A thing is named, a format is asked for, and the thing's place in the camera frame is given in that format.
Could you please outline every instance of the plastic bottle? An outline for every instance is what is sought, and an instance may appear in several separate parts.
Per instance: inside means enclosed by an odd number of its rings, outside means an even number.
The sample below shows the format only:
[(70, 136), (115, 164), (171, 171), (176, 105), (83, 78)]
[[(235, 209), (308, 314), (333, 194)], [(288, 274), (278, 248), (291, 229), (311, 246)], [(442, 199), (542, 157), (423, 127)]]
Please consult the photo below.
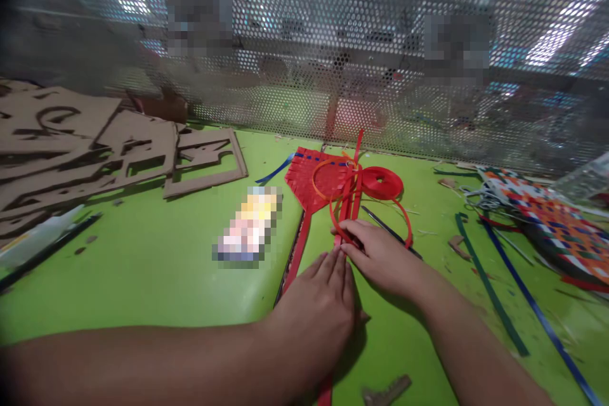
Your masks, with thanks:
[(549, 187), (575, 203), (594, 197), (609, 187), (609, 152), (560, 178)]
[(55, 241), (70, 226), (72, 219), (84, 207), (79, 205), (62, 216), (54, 216), (12, 240), (0, 249), (0, 266), (16, 268)]

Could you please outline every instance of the red woven plastic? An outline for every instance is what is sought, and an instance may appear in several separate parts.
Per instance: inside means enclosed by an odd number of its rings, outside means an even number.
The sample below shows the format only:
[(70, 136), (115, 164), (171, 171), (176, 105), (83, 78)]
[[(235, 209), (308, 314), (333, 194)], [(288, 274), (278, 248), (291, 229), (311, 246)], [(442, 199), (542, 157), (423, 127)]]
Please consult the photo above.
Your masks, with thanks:
[(342, 189), (347, 167), (339, 166), (346, 163), (347, 158), (299, 147), (296, 151), (304, 157), (295, 156), (290, 168), (285, 174), (285, 182), (290, 186), (294, 195), (300, 201), (303, 209), (313, 214), (326, 206), (328, 202), (321, 198), (313, 189), (313, 170), (324, 160), (333, 160), (335, 165), (321, 167), (315, 176), (315, 185), (326, 195), (332, 195), (336, 189)]

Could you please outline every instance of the finger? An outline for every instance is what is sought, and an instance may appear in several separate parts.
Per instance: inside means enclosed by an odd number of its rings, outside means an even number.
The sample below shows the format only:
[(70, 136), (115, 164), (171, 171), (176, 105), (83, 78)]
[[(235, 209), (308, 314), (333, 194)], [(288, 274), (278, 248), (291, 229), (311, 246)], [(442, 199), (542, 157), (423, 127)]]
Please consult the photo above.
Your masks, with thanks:
[(349, 256), (355, 266), (357, 266), (357, 268), (359, 268), (359, 270), (366, 275), (371, 262), (370, 258), (353, 244), (341, 244), (341, 249)]
[(307, 279), (311, 279), (313, 276), (315, 276), (317, 270), (319, 270), (319, 266), (322, 264), (322, 261), (324, 260), (326, 255), (328, 255), (327, 252), (322, 252), (318, 258), (313, 260), (313, 263), (309, 265), (309, 267), (305, 271), (300, 273), (300, 276)]
[(363, 219), (356, 219), (355, 222), (358, 222), (358, 223), (362, 224), (363, 226), (374, 226), (374, 224), (372, 224), (368, 221), (365, 221)]
[(349, 310), (352, 310), (355, 305), (355, 280), (349, 262), (345, 262), (344, 268), (343, 303)]
[(336, 263), (336, 251), (333, 249), (326, 255), (313, 279), (327, 284), (332, 271), (334, 271), (334, 263)]
[(366, 225), (361, 224), (359, 221), (354, 221), (351, 219), (346, 219), (344, 221), (340, 221), (338, 225), (343, 230), (346, 230), (347, 232), (358, 237), (362, 241), (364, 238), (366, 238), (366, 234), (372, 227), (372, 224), (370, 224), (370, 226), (366, 226)]
[(345, 255), (341, 251), (341, 246), (336, 246), (332, 251), (336, 251), (336, 263), (334, 264), (334, 271), (330, 276), (328, 285), (336, 293), (338, 298), (343, 297), (343, 284), (344, 284), (344, 264)]
[(367, 324), (371, 318), (372, 317), (370, 317), (370, 315), (366, 311), (360, 310), (360, 312), (355, 317), (355, 326), (361, 327)]

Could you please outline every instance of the green plastic strip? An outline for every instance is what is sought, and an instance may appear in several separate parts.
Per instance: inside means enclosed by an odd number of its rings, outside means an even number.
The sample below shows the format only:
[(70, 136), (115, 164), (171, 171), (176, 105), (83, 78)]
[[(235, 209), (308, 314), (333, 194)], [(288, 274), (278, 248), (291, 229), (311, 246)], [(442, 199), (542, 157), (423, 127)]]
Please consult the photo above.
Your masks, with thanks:
[(514, 345), (516, 346), (516, 349), (518, 350), (518, 353), (520, 354), (520, 356), (526, 357), (527, 355), (529, 355), (528, 349), (525, 346), (525, 343), (522, 342), (522, 339), (520, 339), (520, 335), (514, 328), (514, 324), (512, 324), (512, 321), (510, 320), (508, 313), (506, 313), (505, 309), (503, 308), (503, 305), (499, 301), (499, 297), (495, 293), (495, 289), (493, 289), (493, 286), (491, 285), (490, 281), (488, 280), (487, 273), (484, 271), (484, 268), (482, 268), (482, 264), (480, 263), (480, 260), (478, 259), (478, 256), (476, 255), (476, 251), (474, 251), (474, 247), (471, 245), (471, 242), (469, 241), (468, 234), (465, 231), (465, 227), (463, 226), (463, 221), (461, 220), (462, 216), (467, 217), (463, 213), (455, 214), (455, 220), (457, 221), (457, 226), (459, 227), (459, 233), (461, 233), (461, 236), (463, 237), (463, 241), (465, 241), (465, 245), (468, 248), (469, 255), (471, 255), (471, 257), (474, 260), (474, 265), (476, 265), (476, 269), (478, 270), (478, 274), (479, 274), (480, 278), (482, 279), (482, 283), (484, 284), (484, 287), (487, 290), (490, 300), (493, 302), (493, 306), (495, 307), (495, 310), (497, 311), (497, 314), (499, 315), (501, 322), (503, 322), (503, 326), (507, 330), (507, 334), (514, 342)]
[(479, 178), (480, 175), (475, 171), (470, 171), (468, 173), (459, 173), (458, 171), (442, 171), (434, 167), (434, 174), (446, 174), (447, 176), (472, 176), (474, 178)]

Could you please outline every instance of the black pen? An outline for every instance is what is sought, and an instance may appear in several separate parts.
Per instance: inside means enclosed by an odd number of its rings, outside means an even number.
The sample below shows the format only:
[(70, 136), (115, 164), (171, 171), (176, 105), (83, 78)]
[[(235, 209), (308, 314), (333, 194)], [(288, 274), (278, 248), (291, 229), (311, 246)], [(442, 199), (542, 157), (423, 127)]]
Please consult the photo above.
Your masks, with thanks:
[[(397, 241), (399, 241), (400, 243), (402, 243), (404, 246), (406, 246), (406, 243), (404, 242), (404, 240), (402, 239), (401, 236), (399, 236), (396, 232), (394, 232), (391, 227), (389, 227), (389, 225), (387, 225), (385, 222), (383, 222), (382, 220), (380, 220), (376, 214), (374, 214), (370, 209), (366, 208), (365, 206), (360, 206), (365, 212), (368, 213), (368, 215), (372, 218), (372, 220), (374, 220), (378, 225), (380, 225), (381, 227), (383, 227), (385, 230), (387, 230), (391, 236), (393, 236), (394, 238), (397, 239)], [(414, 250), (414, 248), (412, 246), (410, 246), (409, 251), (412, 252), (414, 255), (416, 255), (419, 259), (423, 260), (423, 257), (421, 257), (421, 255)]]

